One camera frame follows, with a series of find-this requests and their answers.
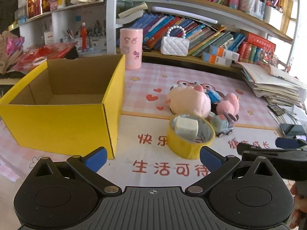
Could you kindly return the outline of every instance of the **finger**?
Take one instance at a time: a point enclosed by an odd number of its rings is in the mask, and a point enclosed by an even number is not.
[[[302,198],[299,195],[294,196],[294,209],[307,213],[307,198]]]
[[[302,218],[302,212],[300,210],[294,210],[292,213],[292,221],[289,226],[290,229],[296,228],[300,224],[300,220]]]
[[[296,183],[292,186],[292,188],[290,189],[290,192],[293,194],[293,195],[297,195],[297,187],[296,187]]]

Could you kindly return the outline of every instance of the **red heart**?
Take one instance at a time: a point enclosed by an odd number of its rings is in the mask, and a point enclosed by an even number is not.
[[[158,99],[157,96],[152,96],[151,94],[146,95],[148,101],[155,101]]]

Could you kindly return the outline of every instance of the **metal screw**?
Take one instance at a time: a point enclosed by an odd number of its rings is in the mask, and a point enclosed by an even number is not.
[[[104,188],[104,191],[109,194],[113,194],[119,191],[119,188],[116,186],[108,186]]]
[[[203,191],[203,188],[199,187],[199,186],[191,186],[191,187],[188,188],[188,191],[190,193],[193,193],[193,194],[198,194],[198,193],[201,193]]]

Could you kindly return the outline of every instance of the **black phone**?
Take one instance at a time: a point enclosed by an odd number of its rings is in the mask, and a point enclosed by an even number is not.
[[[288,139],[302,139],[307,141],[307,133],[301,125],[281,123],[280,128]]]
[[[284,111],[277,104],[269,104],[268,108],[277,116],[284,115]]]

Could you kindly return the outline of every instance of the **yellow star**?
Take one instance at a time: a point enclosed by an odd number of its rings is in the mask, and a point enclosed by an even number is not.
[[[140,77],[132,77],[130,80],[133,80],[134,82],[141,80]]]

